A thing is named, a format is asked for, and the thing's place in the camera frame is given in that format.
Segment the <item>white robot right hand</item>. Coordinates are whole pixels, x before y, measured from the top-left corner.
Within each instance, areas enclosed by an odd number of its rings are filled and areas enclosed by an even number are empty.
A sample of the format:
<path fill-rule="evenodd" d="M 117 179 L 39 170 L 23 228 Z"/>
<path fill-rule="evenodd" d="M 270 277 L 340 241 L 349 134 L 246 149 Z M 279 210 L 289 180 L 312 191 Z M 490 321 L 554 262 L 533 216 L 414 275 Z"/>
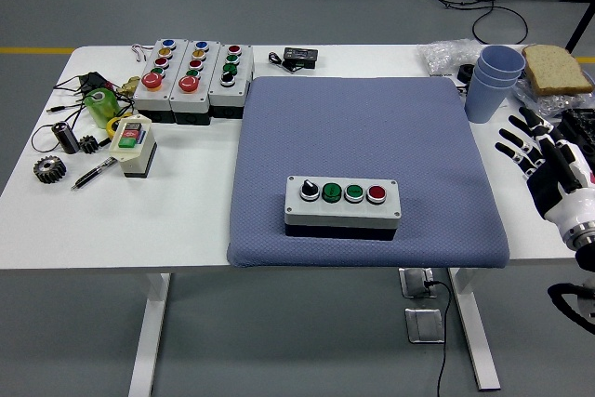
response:
<path fill-rule="evenodd" d="M 533 110 L 522 106 L 509 121 L 531 138 L 505 128 L 499 134 L 512 145 L 495 144 L 522 171 L 535 208 L 555 224 L 573 250 L 594 241 L 594 175 L 579 147 Z"/>

